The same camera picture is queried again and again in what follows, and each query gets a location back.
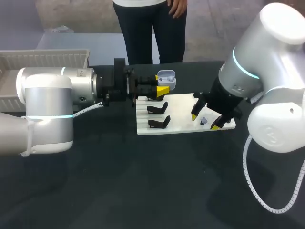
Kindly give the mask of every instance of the cable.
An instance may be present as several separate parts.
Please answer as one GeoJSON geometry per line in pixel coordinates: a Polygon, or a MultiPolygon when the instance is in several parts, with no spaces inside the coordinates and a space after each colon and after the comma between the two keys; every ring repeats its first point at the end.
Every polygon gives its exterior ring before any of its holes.
{"type": "Polygon", "coordinates": [[[73,118],[76,118],[76,117],[78,117],[78,116],[80,116],[80,115],[82,115],[82,114],[84,114],[84,113],[86,113],[86,112],[88,112],[88,111],[91,111],[91,110],[94,110],[94,109],[96,109],[96,108],[100,108],[100,107],[103,107],[103,106],[104,106],[103,102],[100,102],[100,103],[98,103],[98,104],[94,104],[94,105],[92,105],[92,106],[89,106],[89,107],[87,107],[87,108],[85,108],[85,109],[83,109],[83,110],[81,110],[81,111],[75,113],[75,114],[73,115],[73,118]]]}
{"type": "Polygon", "coordinates": [[[259,195],[257,194],[256,190],[254,189],[253,185],[252,185],[252,182],[250,180],[250,177],[249,177],[249,173],[248,173],[248,168],[247,168],[247,153],[248,153],[248,148],[249,148],[249,145],[251,143],[251,140],[252,140],[252,137],[251,135],[248,136],[248,139],[244,145],[244,152],[243,152],[243,167],[244,167],[244,176],[247,180],[247,183],[249,185],[249,188],[251,189],[253,195],[255,196],[255,198],[258,200],[258,202],[265,208],[267,209],[268,211],[272,212],[272,213],[275,213],[275,214],[282,214],[282,213],[285,213],[287,212],[292,206],[293,204],[295,203],[296,201],[296,198],[297,198],[297,195],[299,194],[299,190],[300,190],[300,187],[301,187],[301,184],[302,184],[302,180],[303,180],[303,177],[304,177],[304,174],[305,174],[305,160],[302,164],[302,167],[301,167],[301,171],[300,171],[300,174],[299,174],[299,177],[297,179],[297,182],[296,182],[296,186],[295,186],[295,190],[294,190],[294,193],[289,201],[289,203],[282,209],[274,209],[274,208],[271,208],[270,206],[268,206],[260,197],[259,195]]]}

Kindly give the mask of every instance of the white platform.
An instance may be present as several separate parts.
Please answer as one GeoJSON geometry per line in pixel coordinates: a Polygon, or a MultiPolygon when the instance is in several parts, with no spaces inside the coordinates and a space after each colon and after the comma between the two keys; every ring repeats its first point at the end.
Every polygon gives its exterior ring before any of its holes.
{"type": "MultiPolygon", "coordinates": [[[[219,117],[219,114],[205,107],[193,122],[191,110],[197,100],[193,97],[193,94],[166,95],[161,102],[154,100],[148,101],[147,97],[139,97],[136,101],[138,135],[167,135],[212,131],[210,127],[215,119],[219,117]],[[165,102],[168,102],[168,107],[164,114],[148,114],[147,106],[161,108],[165,102]],[[149,119],[163,122],[168,115],[171,116],[171,121],[165,129],[149,128],[149,119]],[[203,117],[207,119],[208,123],[200,125],[200,120],[203,117]]],[[[230,123],[226,123],[220,130],[230,130],[235,127],[235,120],[232,119],[230,123]]]]}

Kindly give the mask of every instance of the black table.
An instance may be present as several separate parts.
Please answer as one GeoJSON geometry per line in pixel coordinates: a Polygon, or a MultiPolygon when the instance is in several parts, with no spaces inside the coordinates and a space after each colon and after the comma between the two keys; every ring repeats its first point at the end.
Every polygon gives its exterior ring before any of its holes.
{"type": "MultiPolygon", "coordinates": [[[[135,69],[141,75],[174,69],[180,94],[209,90],[221,65],[135,69]]],[[[74,121],[69,151],[0,158],[0,228],[305,228],[303,188],[283,215],[264,210],[248,188],[242,150],[252,106],[244,102],[241,109],[235,130],[164,136],[137,136],[130,102],[88,112],[74,121]]],[[[304,150],[277,154],[251,144],[249,173],[267,204],[288,202],[304,157],[304,150]]]]}

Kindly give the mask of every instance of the gray floor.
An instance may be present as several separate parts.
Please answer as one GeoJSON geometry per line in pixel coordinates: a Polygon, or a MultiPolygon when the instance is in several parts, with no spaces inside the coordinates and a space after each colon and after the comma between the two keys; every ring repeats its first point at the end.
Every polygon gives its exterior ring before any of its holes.
{"type": "MultiPolygon", "coordinates": [[[[36,0],[45,29],[120,33],[112,0],[36,0]]],[[[184,61],[225,60],[264,0],[189,0],[184,61]]]]}

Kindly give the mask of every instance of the white robotic arm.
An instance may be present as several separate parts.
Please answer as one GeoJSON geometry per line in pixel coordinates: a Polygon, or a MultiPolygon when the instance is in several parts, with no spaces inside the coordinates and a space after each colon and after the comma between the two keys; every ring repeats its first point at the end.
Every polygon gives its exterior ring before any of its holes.
{"type": "Polygon", "coordinates": [[[24,81],[26,117],[0,113],[0,149],[5,154],[57,153],[73,144],[70,78],[35,74],[24,81]]]}
{"type": "Polygon", "coordinates": [[[305,146],[305,18],[295,9],[272,3],[265,6],[245,32],[219,71],[209,93],[198,96],[194,120],[207,106],[221,116],[211,128],[222,128],[238,116],[236,107],[245,98],[263,91],[248,118],[249,137],[243,154],[245,178],[255,198],[268,211],[287,212],[296,201],[304,174],[302,165],[289,203],[269,207],[257,194],[247,170],[247,150],[253,138],[260,146],[287,153],[305,146]]]}

